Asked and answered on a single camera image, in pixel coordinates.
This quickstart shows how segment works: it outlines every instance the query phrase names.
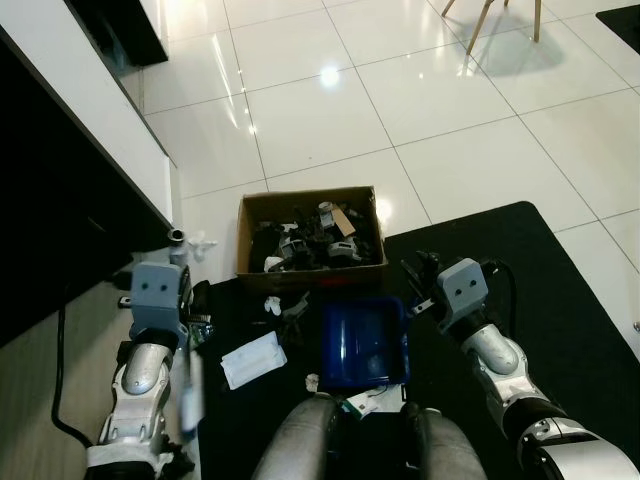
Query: white tile floor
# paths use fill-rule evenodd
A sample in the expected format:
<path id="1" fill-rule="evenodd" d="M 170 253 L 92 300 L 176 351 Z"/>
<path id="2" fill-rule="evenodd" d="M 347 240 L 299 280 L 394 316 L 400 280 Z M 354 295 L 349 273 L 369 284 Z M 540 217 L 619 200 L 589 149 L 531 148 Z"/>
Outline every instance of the white tile floor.
<path id="1" fill-rule="evenodd" d="M 194 276 L 233 276 L 245 193 L 373 184 L 387 235 L 528 200 L 640 358 L 640 56 L 594 16 L 637 0 L 545 0 L 539 44 L 496 1 L 471 57 L 446 1 L 164 0 L 138 98 L 219 241 Z"/>

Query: cardboard box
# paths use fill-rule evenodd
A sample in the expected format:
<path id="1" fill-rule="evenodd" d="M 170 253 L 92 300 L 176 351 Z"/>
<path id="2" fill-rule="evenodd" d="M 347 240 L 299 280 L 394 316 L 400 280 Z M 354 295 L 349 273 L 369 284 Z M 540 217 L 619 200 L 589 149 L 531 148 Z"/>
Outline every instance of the cardboard box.
<path id="1" fill-rule="evenodd" d="M 375 235 L 374 264 L 361 267 L 335 268 L 331 270 L 308 270 L 295 272 L 250 273 L 249 255 L 252 235 L 259 222 L 272 221 L 290 223 L 294 220 L 293 207 L 300 208 L 304 215 L 317 212 L 322 202 L 348 203 L 371 222 Z M 251 291 L 278 293 L 308 290 L 317 287 L 332 287 L 379 281 L 387 266 L 383 238 L 376 216 L 376 199 L 373 187 L 349 187 L 332 190 L 306 190 L 299 192 L 270 192 L 245 195 L 238 212 L 238 278 Z"/>

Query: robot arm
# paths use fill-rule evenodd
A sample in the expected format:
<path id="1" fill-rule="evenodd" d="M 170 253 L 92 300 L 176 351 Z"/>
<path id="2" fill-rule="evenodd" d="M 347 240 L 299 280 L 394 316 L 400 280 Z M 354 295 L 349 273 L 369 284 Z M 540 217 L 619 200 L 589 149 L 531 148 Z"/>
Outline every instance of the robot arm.
<path id="1" fill-rule="evenodd" d="M 403 263 L 413 288 L 425 299 L 413 313 L 434 308 L 439 330 L 469 357 L 487 393 L 489 412 L 523 470 L 536 479 L 639 480 L 638 470 L 620 449 L 572 420 L 534 385 L 522 348 L 484 316 L 489 292 L 485 273 L 492 273 L 496 264 L 465 258 L 442 269 L 437 256 L 419 255 L 424 266 L 420 274 Z"/>
<path id="2" fill-rule="evenodd" d="M 132 346 L 113 380 L 115 404 L 96 446 L 87 450 L 87 477 L 102 479 L 180 478 L 194 464 L 169 442 L 163 409 L 177 347 L 188 331 L 191 286 L 188 268 L 141 263 L 133 272 Z"/>

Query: blue plastic tray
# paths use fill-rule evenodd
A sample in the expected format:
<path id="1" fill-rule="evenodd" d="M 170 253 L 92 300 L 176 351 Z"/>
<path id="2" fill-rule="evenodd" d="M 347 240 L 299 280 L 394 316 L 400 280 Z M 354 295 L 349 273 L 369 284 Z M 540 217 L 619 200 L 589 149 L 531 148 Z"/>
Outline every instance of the blue plastic tray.
<path id="1" fill-rule="evenodd" d="M 395 297 L 324 308 L 323 387 L 375 387 L 409 380 L 407 319 Z"/>

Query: chair leg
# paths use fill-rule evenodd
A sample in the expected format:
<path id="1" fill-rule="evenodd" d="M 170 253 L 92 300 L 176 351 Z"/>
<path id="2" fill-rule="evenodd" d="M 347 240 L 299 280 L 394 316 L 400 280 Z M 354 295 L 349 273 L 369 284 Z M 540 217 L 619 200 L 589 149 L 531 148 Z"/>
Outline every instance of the chair leg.
<path id="1" fill-rule="evenodd" d="M 467 55 L 471 55 L 471 50 L 473 50 L 473 45 L 476 43 L 476 38 L 478 38 L 478 34 L 480 33 L 480 29 L 482 28 L 482 24 L 484 23 L 484 19 L 487 16 L 487 12 L 489 11 L 489 7 L 493 3 L 493 0 L 487 0 L 484 2 L 484 7 L 482 7 L 482 13 L 480 14 L 480 18 L 478 19 L 478 23 L 476 24 L 476 29 L 473 31 L 473 37 L 471 37 L 471 41 L 469 42 L 469 48 L 467 48 Z"/>
<path id="2" fill-rule="evenodd" d="M 533 41 L 540 41 L 540 10 L 542 9 L 542 0 L 536 0 L 536 24 L 533 30 Z"/>
<path id="3" fill-rule="evenodd" d="M 444 17 L 447 12 L 449 11 L 449 9 L 451 8 L 451 5 L 453 5 L 453 2 L 455 2 L 456 0 L 449 0 L 449 3 L 447 3 L 447 6 L 444 7 L 444 10 L 442 11 L 442 16 Z"/>

